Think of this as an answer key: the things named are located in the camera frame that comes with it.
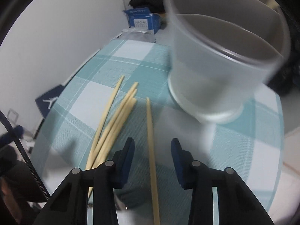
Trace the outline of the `person's left hand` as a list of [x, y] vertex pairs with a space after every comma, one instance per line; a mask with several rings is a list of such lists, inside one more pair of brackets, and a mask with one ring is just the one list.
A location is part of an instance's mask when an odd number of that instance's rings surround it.
[[1, 193], [3, 201], [10, 211], [10, 214], [13, 216], [17, 224], [22, 224], [22, 209], [15, 199], [13, 191], [10, 189], [8, 182], [4, 178], [1, 178]]

